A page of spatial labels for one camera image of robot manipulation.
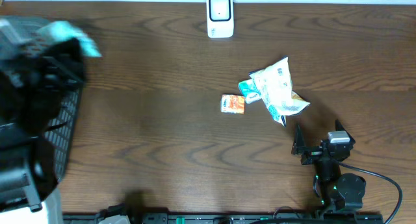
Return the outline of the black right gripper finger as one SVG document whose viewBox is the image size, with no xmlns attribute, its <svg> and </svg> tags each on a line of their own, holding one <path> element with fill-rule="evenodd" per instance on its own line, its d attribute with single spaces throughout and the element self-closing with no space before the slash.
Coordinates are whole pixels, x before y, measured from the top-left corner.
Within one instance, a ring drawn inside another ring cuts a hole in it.
<svg viewBox="0 0 416 224">
<path fill-rule="evenodd" d="M 294 142 L 292 145 L 292 150 L 304 150 L 306 148 L 306 143 L 304 141 L 304 136 L 299 125 L 296 126 Z"/>
<path fill-rule="evenodd" d="M 340 122 L 339 119 L 336 119 L 335 120 L 335 130 L 337 132 L 343 132 L 343 136 L 348 136 L 349 143 L 351 143 L 352 145 L 354 145 L 356 143 L 355 139 L 344 128 L 343 124 Z"/>
</svg>

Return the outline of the teal wet wipes pack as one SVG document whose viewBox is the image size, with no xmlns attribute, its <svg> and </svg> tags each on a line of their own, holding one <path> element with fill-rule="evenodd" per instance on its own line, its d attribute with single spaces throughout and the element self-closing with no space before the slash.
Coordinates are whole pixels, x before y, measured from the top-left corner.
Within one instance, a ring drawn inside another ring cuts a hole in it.
<svg viewBox="0 0 416 224">
<path fill-rule="evenodd" d="M 36 33 L 41 38 L 46 39 L 50 44 L 58 44 L 71 39 L 77 39 L 84 56 L 102 57 L 95 41 L 82 29 L 73 26 L 68 21 L 54 21 L 38 29 Z"/>
</svg>

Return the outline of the yellow white snack bag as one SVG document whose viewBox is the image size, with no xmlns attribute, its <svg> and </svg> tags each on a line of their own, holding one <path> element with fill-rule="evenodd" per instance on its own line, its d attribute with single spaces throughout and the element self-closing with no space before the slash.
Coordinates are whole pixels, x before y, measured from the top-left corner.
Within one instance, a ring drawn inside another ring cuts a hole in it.
<svg viewBox="0 0 416 224">
<path fill-rule="evenodd" d="M 287 126 L 287 116 L 298 115 L 310 105 L 310 102 L 302 99 L 292 89 L 287 56 L 265 69 L 251 72 L 250 78 L 260 92 L 272 119 L 284 127 Z"/>
</svg>

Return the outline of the green Kleenex tissue pack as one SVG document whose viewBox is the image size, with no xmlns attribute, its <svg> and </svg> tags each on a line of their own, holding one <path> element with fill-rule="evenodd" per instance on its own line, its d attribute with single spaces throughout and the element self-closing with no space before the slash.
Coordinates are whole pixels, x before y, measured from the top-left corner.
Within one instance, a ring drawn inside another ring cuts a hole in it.
<svg viewBox="0 0 416 224">
<path fill-rule="evenodd" d="M 247 104 L 254 103 L 261 99 L 261 92 L 257 89 L 252 79 L 239 82 L 238 87 Z"/>
</svg>

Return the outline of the orange Kleenex tissue pack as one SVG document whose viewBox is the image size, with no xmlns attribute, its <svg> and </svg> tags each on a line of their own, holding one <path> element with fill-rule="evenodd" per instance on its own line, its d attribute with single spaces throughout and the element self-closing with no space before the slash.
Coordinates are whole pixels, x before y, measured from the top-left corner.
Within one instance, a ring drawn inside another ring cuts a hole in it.
<svg viewBox="0 0 416 224">
<path fill-rule="evenodd" d="M 244 114 L 244 96 L 223 94 L 220 102 L 220 111 L 229 114 Z"/>
</svg>

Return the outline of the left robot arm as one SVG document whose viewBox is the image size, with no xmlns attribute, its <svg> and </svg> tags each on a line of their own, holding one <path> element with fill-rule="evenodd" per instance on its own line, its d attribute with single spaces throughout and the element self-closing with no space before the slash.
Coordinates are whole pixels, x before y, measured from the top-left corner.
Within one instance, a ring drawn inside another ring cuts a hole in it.
<svg viewBox="0 0 416 224">
<path fill-rule="evenodd" d="M 2 223 L 63 223 L 58 185 L 85 81 L 75 38 L 1 62 Z"/>
</svg>

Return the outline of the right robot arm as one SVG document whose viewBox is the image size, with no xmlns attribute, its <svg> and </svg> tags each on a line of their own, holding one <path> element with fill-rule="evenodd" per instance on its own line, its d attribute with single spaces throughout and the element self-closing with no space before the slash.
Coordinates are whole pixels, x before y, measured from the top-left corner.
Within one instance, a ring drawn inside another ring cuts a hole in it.
<svg viewBox="0 0 416 224">
<path fill-rule="evenodd" d="M 329 216 L 353 216 L 363 206 L 366 181 L 353 173 L 341 173 L 341 162 L 350 156 L 355 139 L 345 130 L 340 121 L 335 130 L 318 146 L 306 144 L 301 127 L 296 126 L 291 153 L 301 156 L 301 164 L 315 168 L 313 190 L 321 199 L 322 208 L 315 211 L 317 218 Z"/>
</svg>

